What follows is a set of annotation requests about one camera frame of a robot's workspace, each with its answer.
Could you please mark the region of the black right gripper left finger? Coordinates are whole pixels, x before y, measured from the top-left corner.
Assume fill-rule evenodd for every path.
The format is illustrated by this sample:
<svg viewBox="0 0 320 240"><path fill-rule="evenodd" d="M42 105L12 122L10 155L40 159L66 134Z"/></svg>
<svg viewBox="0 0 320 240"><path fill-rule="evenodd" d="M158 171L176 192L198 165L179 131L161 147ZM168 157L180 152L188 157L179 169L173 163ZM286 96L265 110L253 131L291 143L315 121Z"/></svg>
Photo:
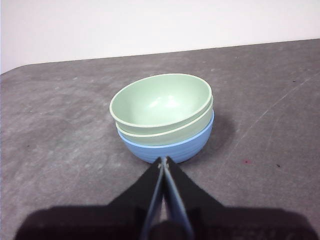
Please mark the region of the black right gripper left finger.
<svg viewBox="0 0 320 240"><path fill-rule="evenodd" d="M29 214L17 240L138 240L161 200L161 158L107 205L65 205Z"/></svg>

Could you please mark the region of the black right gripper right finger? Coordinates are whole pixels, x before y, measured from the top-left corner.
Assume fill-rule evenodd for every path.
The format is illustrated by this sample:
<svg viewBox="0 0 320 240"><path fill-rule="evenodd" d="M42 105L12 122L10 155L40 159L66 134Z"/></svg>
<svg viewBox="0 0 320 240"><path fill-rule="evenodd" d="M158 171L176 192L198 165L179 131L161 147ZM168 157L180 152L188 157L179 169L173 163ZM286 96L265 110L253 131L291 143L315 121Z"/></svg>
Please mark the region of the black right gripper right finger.
<svg viewBox="0 0 320 240"><path fill-rule="evenodd" d="M225 206L164 158L165 201L170 220L191 240L312 240L314 229L296 212Z"/></svg>

